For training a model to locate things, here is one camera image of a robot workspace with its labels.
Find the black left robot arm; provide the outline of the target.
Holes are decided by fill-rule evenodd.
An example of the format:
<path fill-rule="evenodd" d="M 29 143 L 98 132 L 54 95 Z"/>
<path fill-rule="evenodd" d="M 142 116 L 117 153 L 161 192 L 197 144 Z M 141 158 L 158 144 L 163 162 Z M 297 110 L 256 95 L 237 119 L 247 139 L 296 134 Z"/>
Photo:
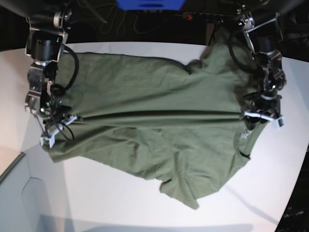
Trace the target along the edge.
<path fill-rule="evenodd" d="M 241 118 L 247 128 L 253 130 L 258 124 L 271 122 L 275 127 L 284 125 L 281 115 L 281 91 L 286 85 L 286 77 L 282 68 L 282 54 L 278 43 L 282 33 L 278 24 L 279 13 L 267 9 L 267 0 L 260 0 L 255 5 L 238 3 L 237 14 L 233 22 L 238 24 L 228 39 L 228 49 L 232 60 L 245 73 L 253 74 L 257 81 L 256 92 L 243 97 L 246 105 L 242 109 Z M 233 39 L 242 34 L 256 69 L 242 64 L 233 51 Z"/>

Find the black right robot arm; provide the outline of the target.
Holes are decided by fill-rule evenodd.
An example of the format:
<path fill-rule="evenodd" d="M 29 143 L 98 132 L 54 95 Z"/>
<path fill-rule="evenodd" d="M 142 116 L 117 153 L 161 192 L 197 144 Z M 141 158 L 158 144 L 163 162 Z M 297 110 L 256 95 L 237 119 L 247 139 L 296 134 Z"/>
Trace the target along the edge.
<path fill-rule="evenodd" d="M 30 25 L 26 43 L 26 55 L 33 62 L 27 73 L 29 90 L 25 98 L 25 111 L 32 114 L 39 123 L 42 146 L 52 148 L 60 133 L 67 141 L 73 141 L 64 130 L 78 119 L 70 113 L 71 107 L 62 105 L 61 98 L 73 86 L 79 71 L 79 59 L 66 46 L 68 22 L 72 10 L 71 1 L 65 0 L 56 6 L 27 17 Z M 74 72 L 66 86 L 56 83 L 58 62 L 63 52 L 68 52 L 74 60 Z"/>

